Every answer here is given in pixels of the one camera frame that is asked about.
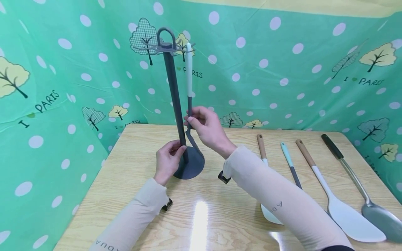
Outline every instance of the black handle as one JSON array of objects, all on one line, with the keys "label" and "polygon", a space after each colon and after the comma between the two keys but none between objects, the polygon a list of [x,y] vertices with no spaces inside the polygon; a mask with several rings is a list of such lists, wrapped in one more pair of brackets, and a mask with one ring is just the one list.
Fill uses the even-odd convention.
[{"label": "black handle", "polygon": [[334,142],[328,137],[327,134],[321,135],[322,140],[324,143],[327,145],[331,153],[335,156],[337,159],[343,159],[343,154],[340,152],[340,150],[336,147]]}]

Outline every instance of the wooden handle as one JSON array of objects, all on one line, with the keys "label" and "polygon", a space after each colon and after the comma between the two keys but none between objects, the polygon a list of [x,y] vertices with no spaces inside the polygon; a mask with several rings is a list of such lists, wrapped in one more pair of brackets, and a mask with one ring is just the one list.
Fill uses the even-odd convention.
[{"label": "wooden handle", "polygon": [[306,146],[303,144],[301,139],[296,140],[296,145],[299,147],[301,153],[303,154],[304,158],[307,160],[307,163],[310,165],[310,167],[315,166],[315,162],[311,155],[308,153]]},{"label": "wooden handle", "polygon": [[266,159],[267,153],[265,152],[264,139],[260,133],[257,134],[257,142],[258,142],[258,147],[260,149],[261,159]]}]

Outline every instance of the hand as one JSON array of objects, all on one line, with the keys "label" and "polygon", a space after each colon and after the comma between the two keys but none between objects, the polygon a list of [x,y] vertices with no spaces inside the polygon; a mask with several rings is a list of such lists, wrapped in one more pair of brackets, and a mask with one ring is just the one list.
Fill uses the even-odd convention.
[{"label": "hand", "polygon": [[203,106],[193,107],[192,112],[192,117],[184,117],[184,125],[190,123],[202,143],[227,159],[237,147],[226,136],[218,115]]},{"label": "hand", "polygon": [[186,146],[180,146],[179,140],[168,142],[156,152],[156,172],[154,179],[165,186],[178,169],[180,158],[186,150]]}]

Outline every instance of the spatula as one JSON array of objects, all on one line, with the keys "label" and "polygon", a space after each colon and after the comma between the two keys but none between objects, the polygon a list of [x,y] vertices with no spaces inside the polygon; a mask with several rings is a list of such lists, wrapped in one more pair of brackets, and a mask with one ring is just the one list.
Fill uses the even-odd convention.
[{"label": "spatula", "polygon": [[386,239],[385,234],[380,231],[376,226],[370,223],[359,212],[340,201],[329,188],[325,182],[324,177],[320,173],[313,158],[309,154],[303,142],[298,139],[296,144],[299,147],[304,158],[310,165],[318,181],[321,183],[322,188],[328,196],[328,213],[331,218],[338,224],[338,226],[350,238],[361,242],[380,242]]}]

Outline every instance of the stainless steel spoon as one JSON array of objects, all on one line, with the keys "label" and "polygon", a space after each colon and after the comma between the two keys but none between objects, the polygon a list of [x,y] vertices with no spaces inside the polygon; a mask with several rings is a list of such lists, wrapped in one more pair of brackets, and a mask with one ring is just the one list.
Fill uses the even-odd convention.
[{"label": "stainless steel spoon", "polygon": [[348,163],[343,159],[343,154],[340,152],[338,147],[336,147],[336,145],[332,142],[328,135],[323,134],[321,135],[321,138],[323,139],[329,150],[331,150],[332,154],[342,163],[343,167],[349,173],[350,177],[356,184],[357,189],[363,196],[365,203],[361,208],[362,215],[379,230],[381,230],[387,237],[387,240],[396,243],[402,243],[402,222],[390,211],[374,204],[371,201],[369,195],[363,188],[363,185],[360,183],[356,174],[353,172]]}]

